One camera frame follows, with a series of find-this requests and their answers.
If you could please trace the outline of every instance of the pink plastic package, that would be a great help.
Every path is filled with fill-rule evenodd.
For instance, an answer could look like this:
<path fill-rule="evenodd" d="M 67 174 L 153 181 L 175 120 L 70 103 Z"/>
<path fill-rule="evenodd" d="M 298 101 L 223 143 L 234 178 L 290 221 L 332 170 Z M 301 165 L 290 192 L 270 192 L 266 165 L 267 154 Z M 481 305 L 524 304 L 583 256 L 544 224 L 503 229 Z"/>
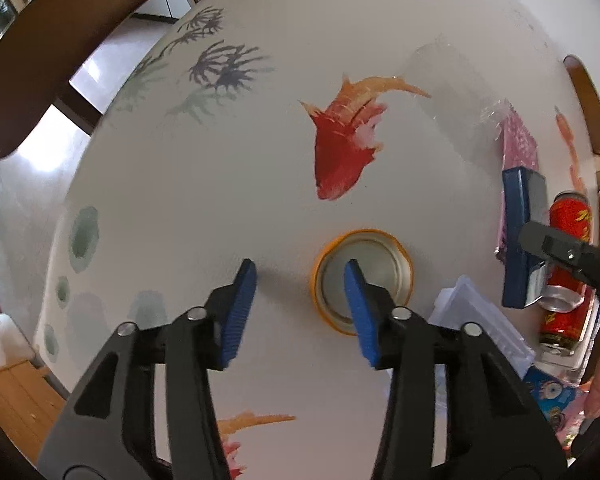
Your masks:
<path fill-rule="evenodd" d="M 498 110 L 504 118 L 498 123 L 499 138 L 502 140 L 502 171 L 520 166 L 538 171 L 538 143 L 529 130 L 526 129 L 522 118 L 514 107 L 505 100 L 500 103 Z M 500 228 L 495 254 L 497 259 L 504 262 L 507 251 L 507 224 L 505 220 L 504 192 L 502 192 L 500 207 Z"/>

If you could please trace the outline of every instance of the table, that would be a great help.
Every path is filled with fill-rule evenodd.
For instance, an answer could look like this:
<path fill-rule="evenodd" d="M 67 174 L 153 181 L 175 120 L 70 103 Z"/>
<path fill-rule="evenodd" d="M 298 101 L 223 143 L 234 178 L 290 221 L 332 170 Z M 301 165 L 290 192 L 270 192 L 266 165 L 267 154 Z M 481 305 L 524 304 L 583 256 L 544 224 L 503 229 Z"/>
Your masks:
<path fill-rule="evenodd" d="M 85 152 L 54 238 L 43 359 L 71 389 L 120 322 L 168 322 L 251 258 L 258 290 L 238 357 L 210 378 L 216 411 L 227 428 L 257 422 L 234 420 L 244 412 L 295 420 L 227 434 L 242 443 L 244 478 L 368 476 L 389 377 L 320 320 L 314 258 L 377 228 L 411 256 L 413 310 L 428 315 L 461 274 L 498 304 L 491 113 L 503 101 L 538 142 L 551 198 L 572 187 L 560 110 L 597 210 L 561 62 L 516 0 L 203 0 L 140 63 Z M 334 118 L 367 150 L 349 146 L 341 173 L 314 167 L 316 142 L 342 134 Z M 533 342 L 539 311 L 507 315 Z"/>

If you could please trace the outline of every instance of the tiled floor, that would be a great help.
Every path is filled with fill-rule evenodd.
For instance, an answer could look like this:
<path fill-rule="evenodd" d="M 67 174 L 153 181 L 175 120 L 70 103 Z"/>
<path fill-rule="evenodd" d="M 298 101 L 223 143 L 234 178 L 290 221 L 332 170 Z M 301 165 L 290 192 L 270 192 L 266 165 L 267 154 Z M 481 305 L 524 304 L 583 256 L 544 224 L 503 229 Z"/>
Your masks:
<path fill-rule="evenodd" d="M 144 54 L 170 25 L 130 18 L 85 62 L 72 84 L 106 110 Z M 31 340 L 64 196 L 89 137 L 49 108 L 19 149 L 0 160 L 0 305 Z"/>

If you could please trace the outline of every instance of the silver screw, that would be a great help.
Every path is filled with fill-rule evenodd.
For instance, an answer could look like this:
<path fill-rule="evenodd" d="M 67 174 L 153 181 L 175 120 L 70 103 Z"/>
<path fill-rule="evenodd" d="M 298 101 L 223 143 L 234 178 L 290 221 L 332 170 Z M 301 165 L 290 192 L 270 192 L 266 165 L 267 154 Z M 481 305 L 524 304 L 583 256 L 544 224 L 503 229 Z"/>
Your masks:
<path fill-rule="evenodd" d="M 190 321 L 199 321 L 201 319 L 205 319 L 206 317 L 206 308 L 203 306 L 195 306 L 187 312 L 187 319 Z"/>
<path fill-rule="evenodd" d="M 118 327 L 117 332 L 118 332 L 119 336 L 125 337 L 128 335 L 131 335 L 137 329 L 138 329 L 138 327 L 136 326 L 136 324 L 134 322 L 127 321 Z"/>
<path fill-rule="evenodd" d="M 467 323 L 464 332 L 471 337 L 478 337 L 482 333 L 482 328 L 476 323 Z"/>
<path fill-rule="evenodd" d="M 394 319 L 407 321 L 411 317 L 411 310 L 405 306 L 397 306 L 391 311 L 391 315 Z"/>

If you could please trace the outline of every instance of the chair backrest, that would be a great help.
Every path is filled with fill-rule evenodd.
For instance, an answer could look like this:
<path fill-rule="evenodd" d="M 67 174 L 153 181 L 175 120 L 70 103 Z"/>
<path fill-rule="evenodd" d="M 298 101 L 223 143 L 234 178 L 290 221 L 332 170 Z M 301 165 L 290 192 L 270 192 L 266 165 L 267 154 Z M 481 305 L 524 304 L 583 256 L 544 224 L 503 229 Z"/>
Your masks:
<path fill-rule="evenodd" d="M 97 46 L 146 0 L 33 0 L 0 40 L 0 158 L 14 152 Z"/>

